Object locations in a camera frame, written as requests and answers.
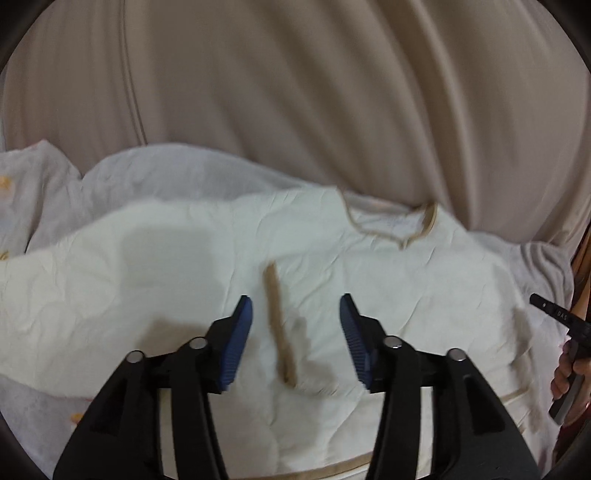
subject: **white bedsheet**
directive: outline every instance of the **white bedsheet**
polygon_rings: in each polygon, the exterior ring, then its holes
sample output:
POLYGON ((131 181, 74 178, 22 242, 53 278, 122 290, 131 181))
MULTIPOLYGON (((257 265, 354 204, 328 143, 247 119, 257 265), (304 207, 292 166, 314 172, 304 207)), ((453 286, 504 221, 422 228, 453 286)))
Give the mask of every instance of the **white bedsheet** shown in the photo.
MULTIPOLYGON (((24 180, 27 172, 31 171, 27 162, 45 162, 46 169, 50 171, 60 163, 64 166, 68 164, 67 159, 57 150, 42 143, 36 149, 13 153, 9 159, 0 158, 0 168, 3 170, 0 174, 10 173, 16 184, 39 181, 38 175, 31 175, 28 180, 24 180)), ((244 193, 270 192, 299 184, 301 183, 296 180, 240 159, 197 148, 168 145, 135 149, 106 159, 82 181, 78 178, 70 179, 63 189, 57 189, 55 195, 51 195, 53 201, 43 196, 46 189, 38 188, 35 199, 37 208, 30 210, 37 220, 28 224, 32 225, 28 249, 32 251, 49 245, 94 218, 146 196, 164 199, 234 198, 244 193)), ((16 200, 19 196, 9 198, 11 200, 8 201, 8 207, 12 205, 18 210, 16 200)), ((366 205, 375 207, 374 202, 366 202, 366 205)), ((0 225, 0 245, 10 244, 10 254, 15 256, 27 249, 27 243, 23 241, 18 246, 14 244, 14 239, 5 242, 5 237, 9 237, 11 232, 14 232, 14 228, 3 230, 0 225)), ((473 237, 486 244, 489 249, 512 259, 511 271, 524 295, 537 291, 559 303, 568 304, 572 290, 569 266, 568 260, 559 250, 543 244, 510 245, 489 235, 473 237)), ((547 392, 547 382, 556 362, 558 343, 563 331, 556 328, 553 322, 545 321, 536 312, 528 312, 533 326, 543 324, 543 327, 534 331, 534 346, 531 349, 534 363, 539 367, 535 369, 535 384, 540 391, 538 396, 542 397, 547 392)), ((2 410, 6 415, 6 405, 2 405, 2 410)), ((18 408, 15 405, 9 405, 8 411, 13 411, 13 417, 18 417, 18 408)), ((553 435, 554 433, 549 432, 541 436, 542 450, 546 453, 551 448, 553 435)), ((21 432, 20 438, 26 440, 26 437, 21 432)), ((40 441, 42 439, 29 438, 29 450, 34 450, 31 444, 40 450, 40 441)), ((46 465, 46 471, 50 469, 51 461, 46 465)))

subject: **beige fabric piece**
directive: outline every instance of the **beige fabric piece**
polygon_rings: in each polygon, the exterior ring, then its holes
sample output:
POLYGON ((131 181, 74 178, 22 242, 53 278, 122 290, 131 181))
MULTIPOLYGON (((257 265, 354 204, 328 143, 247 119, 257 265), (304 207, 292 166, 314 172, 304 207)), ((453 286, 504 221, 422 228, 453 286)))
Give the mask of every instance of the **beige fabric piece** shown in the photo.
POLYGON ((535 0, 57 0, 4 107, 83 172, 188 142, 571 254, 591 215, 589 72, 535 0))
POLYGON ((282 325, 280 285, 275 262, 271 262, 263 271, 263 283, 267 294, 269 329, 277 344, 277 377, 288 387, 295 388, 296 364, 282 325))

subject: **crumpled white cloth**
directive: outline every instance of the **crumpled white cloth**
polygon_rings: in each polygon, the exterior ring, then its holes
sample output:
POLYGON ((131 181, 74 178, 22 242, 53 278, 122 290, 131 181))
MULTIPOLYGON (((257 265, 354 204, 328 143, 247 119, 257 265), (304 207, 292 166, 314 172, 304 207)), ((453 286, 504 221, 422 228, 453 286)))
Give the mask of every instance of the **crumpled white cloth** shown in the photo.
MULTIPOLYGON (((31 155, 31 158, 36 157, 39 162, 47 161, 44 160, 44 157, 51 157, 63 165, 69 165, 67 159, 49 144, 38 145, 35 152, 28 150, 22 151, 20 154, 22 156, 31 155)), ((10 158, 10 165, 15 167, 21 165, 21 174, 26 175, 29 168, 26 162, 18 160, 18 153, 13 153, 10 158)), ((3 165, 2 160, 4 157, 0 155, 0 166, 3 165)), ((15 171, 11 171, 11 174, 15 176, 15 183, 24 181, 22 177, 18 177, 18 173, 15 171)), ((36 225, 37 229, 29 232, 32 236, 29 249, 33 251, 34 247, 50 245, 61 236, 131 200, 150 196, 165 199, 183 197, 192 199, 200 197, 234 198, 241 193, 258 190, 270 192, 300 185, 302 182, 249 164, 241 159, 199 148, 183 145, 158 145, 133 149, 106 159, 96 167, 94 175, 89 173, 82 181, 79 178, 70 180, 63 186, 66 193, 60 193, 57 189, 61 200, 55 202, 55 205, 59 204, 59 207, 44 210, 46 215, 36 225)), ((47 203, 42 196, 37 197, 37 202, 40 206, 47 203)), ((373 200, 365 202, 365 206, 376 207, 376 202, 373 200)), ((378 210, 386 212, 404 210, 402 207, 392 209, 391 206, 388 209, 387 206, 379 202, 377 206, 378 210)), ((4 238, 5 233, 9 231, 3 230, 0 225, 0 239, 4 238)), ((559 249, 539 243, 523 246, 511 245, 486 234, 470 235, 480 243, 486 244, 488 249, 498 251, 504 258, 511 260, 511 271, 525 296, 536 291, 558 303, 568 304, 570 302, 572 280, 569 263, 559 249)), ((24 244, 21 247, 22 251, 26 247, 24 244)), ((12 256, 15 254, 18 254, 18 251, 11 253, 12 256)), ((534 346, 537 345, 537 347, 531 349, 532 354, 537 356, 535 363, 540 366, 534 372, 534 376, 535 383, 540 389, 540 396, 542 396, 547 394, 547 382, 549 382, 556 362, 557 344, 563 332, 560 332, 560 329, 552 321, 548 322, 535 311, 530 311, 528 318, 532 319, 536 326, 543 325, 543 328, 535 329, 534 346)), ((10 383, 5 381, 4 385, 10 385, 10 383)), ((3 404, 1 408, 9 419, 10 415, 6 413, 7 405, 3 404)), ((12 417, 17 418, 22 415, 22 410, 19 411, 19 406, 15 403, 9 403, 8 413, 12 413, 12 417)), ((223 419, 220 422, 218 428, 223 430, 225 422, 223 419)), ((61 433, 58 437, 65 443, 67 437, 63 435, 61 433)), ((540 441, 544 443, 546 451, 551 449, 552 436, 553 433, 540 436, 540 441)), ((31 436, 27 438, 27 432, 20 432, 20 439, 26 440, 24 443, 28 445, 29 451, 42 452, 43 441, 48 441, 49 438, 51 438, 49 434, 45 438, 32 438, 31 436)), ((53 443, 56 440, 59 443, 59 439, 51 438, 53 443)), ((245 452, 245 458, 248 456, 249 450, 245 452)), ((40 458, 40 462, 43 461, 42 455, 37 458, 40 458)), ((51 471, 52 462, 54 460, 49 460, 47 471, 51 471)))
POLYGON ((231 475, 322 469, 361 456, 375 440, 379 396, 301 395, 278 382, 262 272, 287 257, 297 274, 281 270, 279 279, 289 285, 285 305, 299 309, 307 328, 304 363, 351 373, 336 315, 340 295, 351 292, 389 333, 428 351, 472 354, 539 457, 546 404, 526 355, 534 335, 525 302, 503 261, 451 216, 440 209, 431 222, 422 238, 400 242, 388 222, 367 231, 352 221, 341 194, 327 188, 125 207, 0 264, 0 372, 50 394, 91 397, 130 350, 173 351, 247 294, 255 317, 237 382, 212 399, 231 475), (371 414, 364 403, 374 405, 371 414), (238 441, 246 435, 256 437, 248 460, 238 441))

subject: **blue gripper pad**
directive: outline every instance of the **blue gripper pad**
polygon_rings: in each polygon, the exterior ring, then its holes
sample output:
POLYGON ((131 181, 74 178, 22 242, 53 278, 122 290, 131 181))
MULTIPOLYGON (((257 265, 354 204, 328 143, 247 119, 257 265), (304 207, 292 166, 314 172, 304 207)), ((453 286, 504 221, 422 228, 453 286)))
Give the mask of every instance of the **blue gripper pad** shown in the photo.
POLYGON ((362 321, 353 299, 343 295, 340 299, 340 324, 353 359, 357 378, 369 390, 372 383, 371 352, 366 347, 358 322, 362 321))
POLYGON ((233 320, 233 328, 220 357, 218 385, 222 391, 227 390, 236 378, 246 338, 251 329, 252 300, 249 297, 242 296, 240 298, 231 319, 233 320))

